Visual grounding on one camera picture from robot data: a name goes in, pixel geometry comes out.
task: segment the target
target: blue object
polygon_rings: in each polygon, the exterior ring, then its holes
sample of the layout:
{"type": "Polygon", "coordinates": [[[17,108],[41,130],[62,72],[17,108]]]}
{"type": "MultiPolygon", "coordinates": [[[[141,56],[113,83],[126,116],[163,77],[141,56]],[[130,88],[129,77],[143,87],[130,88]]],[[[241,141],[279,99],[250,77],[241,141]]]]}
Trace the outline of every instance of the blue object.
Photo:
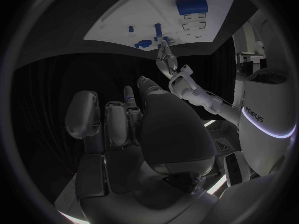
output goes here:
{"type": "Polygon", "coordinates": [[[179,0],[176,2],[176,7],[180,15],[208,12],[206,0],[179,0]]]}
{"type": "Polygon", "coordinates": [[[169,38],[168,38],[168,36],[163,37],[163,40],[165,40],[167,42],[167,44],[169,44],[169,38]]]}
{"type": "Polygon", "coordinates": [[[143,48],[149,47],[151,44],[152,44],[151,40],[143,40],[138,42],[138,45],[143,48]]]}
{"type": "Polygon", "coordinates": [[[161,24],[157,23],[154,25],[154,27],[156,28],[156,34],[157,37],[162,37],[162,29],[161,29],[161,24]]]}

